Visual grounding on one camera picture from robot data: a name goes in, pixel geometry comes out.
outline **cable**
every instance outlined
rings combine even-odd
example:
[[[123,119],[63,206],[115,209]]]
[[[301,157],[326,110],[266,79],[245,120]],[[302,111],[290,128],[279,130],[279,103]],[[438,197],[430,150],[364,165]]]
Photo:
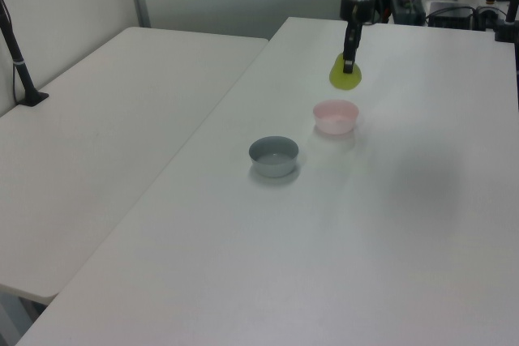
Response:
[[[9,14],[9,9],[7,8],[6,3],[3,0],[0,0],[0,5],[2,5],[3,10],[6,12],[7,19],[9,19],[9,24],[12,27],[12,19],[11,14]],[[15,100],[15,105],[18,105],[18,101],[16,100],[16,90],[15,90],[15,81],[16,81],[16,66],[13,63],[13,99]]]
[[[492,6],[479,6],[478,8],[476,8],[476,11],[479,12],[480,10],[496,10],[496,11],[499,11],[501,14],[503,14],[504,16],[506,16],[506,12],[500,10],[499,8],[497,7],[492,7]]]
[[[15,105],[18,105],[18,101],[16,100],[16,90],[15,90],[15,80],[16,80],[16,66],[13,64],[13,99],[15,100]]]
[[[6,6],[6,3],[3,1],[3,0],[0,0],[0,3],[2,4],[2,8],[3,10],[6,12],[7,14],[7,18],[9,19],[9,24],[12,26],[12,22],[11,22],[11,14],[9,14],[9,9],[7,8]]]
[[[472,10],[473,16],[474,16],[474,13],[477,13],[476,9],[471,6],[454,6],[454,7],[442,8],[441,10],[431,12],[428,16],[425,17],[425,20],[427,21],[432,16],[436,16],[439,14],[443,14],[444,12],[454,11],[454,10]]]

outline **bowl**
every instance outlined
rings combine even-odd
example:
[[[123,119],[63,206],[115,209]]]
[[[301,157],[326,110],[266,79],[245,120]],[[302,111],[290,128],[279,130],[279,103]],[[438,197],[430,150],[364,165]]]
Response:
[[[295,169],[299,147],[286,137],[258,139],[249,148],[249,156],[257,173],[265,177],[283,177]]]
[[[326,134],[352,131],[357,117],[358,107],[347,100],[325,100],[314,107],[315,125]]]

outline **table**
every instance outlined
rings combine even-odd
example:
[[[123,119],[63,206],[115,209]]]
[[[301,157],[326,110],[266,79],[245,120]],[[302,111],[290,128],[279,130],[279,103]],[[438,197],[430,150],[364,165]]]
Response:
[[[0,119],[0,290],[48,304],[265,40],[129,28]]]
[[[288,19],[19,346],[517,344],[513,46],[375,25],[343,92],[344,31]],[[353,133],[314,129],[328,98]],[[291,176],[251,171],[266,135]]]

